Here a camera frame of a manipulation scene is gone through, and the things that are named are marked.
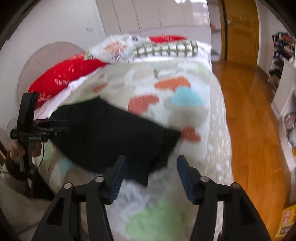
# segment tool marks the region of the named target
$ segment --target wooden floor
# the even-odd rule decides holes
[[[213,64],[213,72],[225,99],[234,180],[247,191],[273,238],[287,186],[266,76],[257,68],[227,61]]]

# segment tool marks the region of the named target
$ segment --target person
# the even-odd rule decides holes
[[[41,149],[41,143],[35,142],[32,157],[40,156]],[[33,175],[20,172],[19,154],[24,155],[25,151],[17,140],[12,140],[5,164],[0,170],[0,230],[6,228],[1,228],[4,223],[1,217],[4,215],[22,241],[31,241],[54,194],[38,172]],[[32,180],[31,190],[28,188],[28,178]]]

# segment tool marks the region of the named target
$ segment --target door frame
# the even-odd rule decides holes
[[[258,9],[255,0],[252,0],[256,6],[256,14],[255,14],[255,24],[256,24],[256,33],[258,33],[258,37],[256,38],[256,56],[258,59],[259,54],[259,40],[260,40],[260,28],[259,28],[259,17],[258,17]],[[226,17],[226,8],[224,4],[224,0],[217,0],[218,8],[220,13],[220,22],[221,22],[221,59],[227,60],[227,44],[228,44],[228,24],[227,24],[227,17]]]

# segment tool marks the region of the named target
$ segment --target white pillow with orange flower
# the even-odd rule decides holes
[[[85,52],[85,59],[99,59],[106,63],[128,60],[133,57],[133,49],[138,44],[149,42],[141,36],[113,35]]]

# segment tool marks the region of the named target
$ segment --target brown sleeve cuff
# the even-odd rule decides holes
[[[28,178],[31,178],[32,175],[30,173],[25,173],[20,171],[20,166],[16,164],[10,157],[10,151],[7,153],[5,159],[5,166],[7,171],[17,180],[25,181]]]

